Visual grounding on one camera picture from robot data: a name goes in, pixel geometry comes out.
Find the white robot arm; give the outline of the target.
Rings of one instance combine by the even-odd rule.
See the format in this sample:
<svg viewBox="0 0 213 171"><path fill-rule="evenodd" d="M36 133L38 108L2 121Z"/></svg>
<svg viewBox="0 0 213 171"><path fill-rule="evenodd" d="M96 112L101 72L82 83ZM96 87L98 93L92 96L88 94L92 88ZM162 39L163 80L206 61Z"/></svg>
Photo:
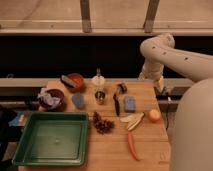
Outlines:
<svg viewBox="0 0 213 171"><path fill-rule="evenodd" d="M158 81L167 66L194 81L177 108L169 171L213 171L213 55L174 46L170 33L140 45L142 77Z"/></svg>

